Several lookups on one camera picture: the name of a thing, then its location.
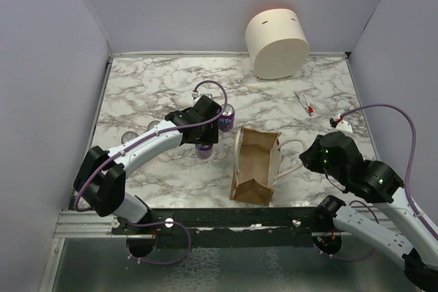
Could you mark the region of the purple soda can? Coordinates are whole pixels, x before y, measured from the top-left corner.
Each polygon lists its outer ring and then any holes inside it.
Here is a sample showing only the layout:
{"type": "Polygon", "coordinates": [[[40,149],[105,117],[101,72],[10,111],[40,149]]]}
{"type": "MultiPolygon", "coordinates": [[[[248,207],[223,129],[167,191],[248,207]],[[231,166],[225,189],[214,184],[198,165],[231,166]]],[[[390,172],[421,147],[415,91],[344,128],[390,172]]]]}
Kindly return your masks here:
{"type": "Polygon", "coordinates": [[[235,109],[231,104],[227,104],[224,111],[218,119],[219,129],[221,131],[230,131],[234,126],[235,109]]]}

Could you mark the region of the silver top soda can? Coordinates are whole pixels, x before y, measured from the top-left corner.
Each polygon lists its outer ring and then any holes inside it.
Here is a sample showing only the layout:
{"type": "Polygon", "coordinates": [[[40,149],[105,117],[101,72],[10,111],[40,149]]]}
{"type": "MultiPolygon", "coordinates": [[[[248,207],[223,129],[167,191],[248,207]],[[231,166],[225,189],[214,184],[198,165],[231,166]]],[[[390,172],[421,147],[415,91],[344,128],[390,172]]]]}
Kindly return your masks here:
{"type": "Polygon", "coordinates": [[[195,153],[199,159],[208,159],[212,155],[213,144],[196,144],[195,153]]]}

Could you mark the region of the red soda can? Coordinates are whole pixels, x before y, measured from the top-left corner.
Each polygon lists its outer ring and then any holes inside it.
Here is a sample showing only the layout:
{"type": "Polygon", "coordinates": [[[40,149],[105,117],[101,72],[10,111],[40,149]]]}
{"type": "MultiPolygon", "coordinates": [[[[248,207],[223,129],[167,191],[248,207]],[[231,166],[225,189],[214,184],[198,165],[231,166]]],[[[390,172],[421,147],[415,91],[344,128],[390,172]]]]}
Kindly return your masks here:
{"type": "Polygon", "coordinates": [[[138,136],[139,135],[134,131],[127,131],[127,132],[123,133],[123,135],[121,136],[120,143],[126,144],[126,143],[134,140],[138,136]]]}
{"type": "Polygon", "coordinates": [[[160,123],[158,120],[151,121],[147,126],[147,131],[158,131],[160,123]]]}

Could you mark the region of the brown canvas bag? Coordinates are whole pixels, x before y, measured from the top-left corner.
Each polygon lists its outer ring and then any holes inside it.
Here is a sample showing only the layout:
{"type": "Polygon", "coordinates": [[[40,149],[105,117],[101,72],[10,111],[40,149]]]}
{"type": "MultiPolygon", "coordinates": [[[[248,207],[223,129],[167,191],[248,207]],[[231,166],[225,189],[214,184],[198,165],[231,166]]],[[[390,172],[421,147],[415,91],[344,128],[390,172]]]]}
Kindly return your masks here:
{"type": "Polygon", "coordinates": [[[297,142],[307,149],[304,140],[280,140],[280,133],[241,127],[234,144],[233,179],[229,199],[246,204],[268,206],[274,195],[274,184],[302,166],[281,170],[282,147],[297,142]]]}

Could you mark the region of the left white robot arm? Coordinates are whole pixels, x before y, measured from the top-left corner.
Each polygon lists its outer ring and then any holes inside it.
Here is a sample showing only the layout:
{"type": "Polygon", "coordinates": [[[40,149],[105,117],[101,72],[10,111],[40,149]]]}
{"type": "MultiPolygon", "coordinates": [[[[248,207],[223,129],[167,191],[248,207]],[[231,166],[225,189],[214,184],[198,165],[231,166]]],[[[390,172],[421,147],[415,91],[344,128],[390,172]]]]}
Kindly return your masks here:
{"type": "Polygon", "coordinates": [[[155,128],[130,142],[109,150],[92,147],[73,183],[77,192],[75,210],[81,211],[79,201],[83,199],[99,216],[122,217],[133,232],[145,233],[151,225],[150,208],[126,192],[127,178],[170,149],[184,144],[216,144],[221,111],[221,105],[202,95],[193,106],[170,112],[155,128]]]}

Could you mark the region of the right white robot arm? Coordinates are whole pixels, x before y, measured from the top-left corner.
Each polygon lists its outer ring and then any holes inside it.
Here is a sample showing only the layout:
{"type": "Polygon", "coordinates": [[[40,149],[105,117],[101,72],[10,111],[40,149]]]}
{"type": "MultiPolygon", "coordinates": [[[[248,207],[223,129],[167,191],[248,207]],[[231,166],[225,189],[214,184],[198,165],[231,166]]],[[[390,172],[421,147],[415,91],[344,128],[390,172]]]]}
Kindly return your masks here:
{"type": "Polygon", "coordinates": [[[354,140],[341,131],[318,135],[299,158],[306,169],[331,176],[346,193],[372,204],[399,233],[362,216],[335,196],[327,196],[315,210],[314,222],[320,230],[337,228],[360,238],[402,267],[419,289],[437,290],[437,240],[409,204],[405,185],[390,166],[365,160],[354,140]]]}

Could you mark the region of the red and white pen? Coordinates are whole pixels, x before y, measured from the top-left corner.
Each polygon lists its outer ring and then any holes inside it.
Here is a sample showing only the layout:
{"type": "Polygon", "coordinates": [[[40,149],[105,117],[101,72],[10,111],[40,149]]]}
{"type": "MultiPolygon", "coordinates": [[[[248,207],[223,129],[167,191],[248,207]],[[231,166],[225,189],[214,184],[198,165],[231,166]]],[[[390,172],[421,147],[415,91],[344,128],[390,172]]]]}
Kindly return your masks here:
{"type": "Polygon", "coordinates": [[[305,100],[305,105],[307,107],[307,111],[308,111],[309,115],[312,116],[313,115],[313,108],[312,108],[312,106],[310,106],[309,101],[307,100],[307,95],[303,94],[303,98],[305,100]]]}

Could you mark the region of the cream cylindrical container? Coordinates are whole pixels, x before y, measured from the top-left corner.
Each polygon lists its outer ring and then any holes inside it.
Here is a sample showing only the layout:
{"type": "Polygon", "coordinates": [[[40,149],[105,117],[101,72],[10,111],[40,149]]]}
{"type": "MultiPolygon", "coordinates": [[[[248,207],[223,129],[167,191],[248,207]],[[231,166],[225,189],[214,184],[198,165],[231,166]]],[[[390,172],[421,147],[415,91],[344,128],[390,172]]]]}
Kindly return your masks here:
{"type": "Polygon", "coordinates": [[[290,77],[306,63],[310,46],[297,14],[285,8],[258,13],[248,23],[245,42],[256,77],[290,77]]]}

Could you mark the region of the black mounting rail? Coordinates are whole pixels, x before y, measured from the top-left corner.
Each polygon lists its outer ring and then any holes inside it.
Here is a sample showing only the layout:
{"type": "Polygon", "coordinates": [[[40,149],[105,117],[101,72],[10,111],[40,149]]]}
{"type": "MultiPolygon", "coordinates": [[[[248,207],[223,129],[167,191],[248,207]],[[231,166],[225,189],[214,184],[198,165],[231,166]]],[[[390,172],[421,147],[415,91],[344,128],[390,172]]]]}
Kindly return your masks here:
{"type": "Polygon", "coordinates": [[[113,235],[128,239],[152,239],[157,248],[184,248],[185,231],[164,220],[172,219],[188,229],[193,248],[258,248],[268,246],[311,247],[313,238],[339,232],[333,220],[315,207],[182,208],[154,209],[153,227],[135,227],[119,220],[113,235]]]}

